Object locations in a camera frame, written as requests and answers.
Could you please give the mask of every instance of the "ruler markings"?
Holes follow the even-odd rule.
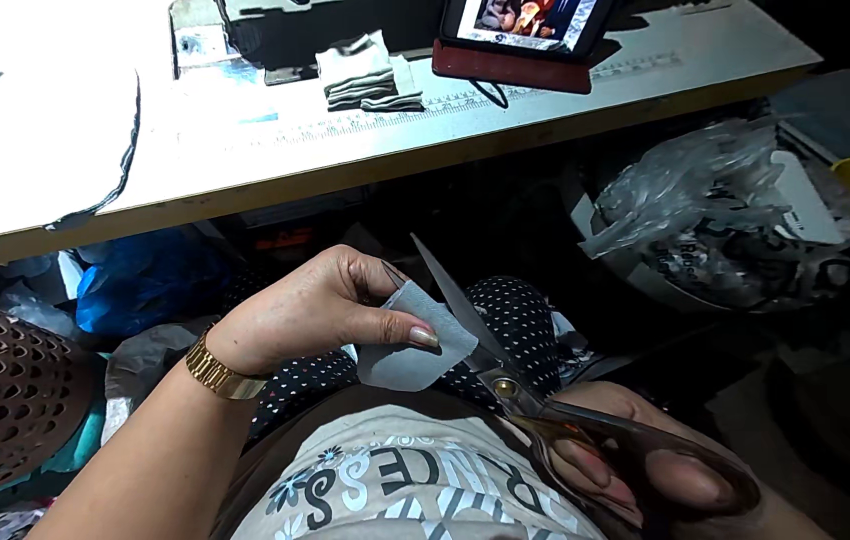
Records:
[[[590,74],[594,84],[600,84],[613,78],[635,75],[655,68],[671,68],[682,63],[674,52],[631,58],[620,62],[600,64]],[[508,101],[545,93],[546,90],[522,86],[503,87]],[[476,90],[466,90],[432,97],[423,101],[421,112],[364,112],[362,110],[343,111],[329,118],[301,124],[293,127],[277,127],[268,134],[252,137],[237,144],[227,144],[224,150],[232,151],[240,147],[289,146],[311,141],[356,135],[370,130],[395,127],[411,122],[455,115],[485,107],[493,107],[487,98]]]

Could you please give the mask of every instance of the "phone screen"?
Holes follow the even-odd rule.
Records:
[[[464,0],[460,40],[571,54],[596,0]]]

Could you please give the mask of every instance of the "white table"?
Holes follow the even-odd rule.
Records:
[[[648,28],[611,32],[623,49],[596,68],[589,95],[512,88],[503,110],[466,81],[434,76],[424,58],[412,70],[426,112],[328,113],[318,81],[305,80],[259,86],[277,120],[242,125],[208,113],[212,100],[227,98],[185,92],[173,80],[166,6],[116,7],[122,16],[83,6],[99,30],[64,31],[30,11],[32,20],[11,25],[34,25],[22,38],[62,43],[64,32],[88,47],[12,61],[0,47],[13,68],[69,67],[39,70],[62,85],[46,94],[20,71],[0,79],[0,264],[750,99],[821,61],[748,0],[725,4],[647,13]],[[50,24],[54,39],[35,30]],[[134,70],[142,132],[127,188],[83,227],[43,229],[117,183]],[[22,95],[45,108],[21,114]]]

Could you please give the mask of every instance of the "black polka dot fabric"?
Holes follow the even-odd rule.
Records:
[[[253,273],[233,283],[236,288],[227,293],[229,309],[239,304],[239,297],[244,300],[268,285]],[[543,396],[558,391],[558,345],[551,310],[539,291],[521,279],[496,276],[478,282],[466,294],[492,335],[511,355],[513,369]],[[341,350],[286,360],[259,394],[249,440],[266,436],[331,394],[358,383],[355,362]],[[503,413],[464,362],[443,374],[431,388]]]
[[[511,355],[512,369],[542,396],[559,391],[558,343],[551,309],[539,291],[516,277],[495,276],[479,281],[466,294],[491,334]],[[504,413],[465,362],[455,364],[431,387]]]

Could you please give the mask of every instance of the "pile of fabric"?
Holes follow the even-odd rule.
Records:
[[[389,57],[382,30],[332,45],[314,55],[329,111],[421,111],[422,92],[409,62]]]

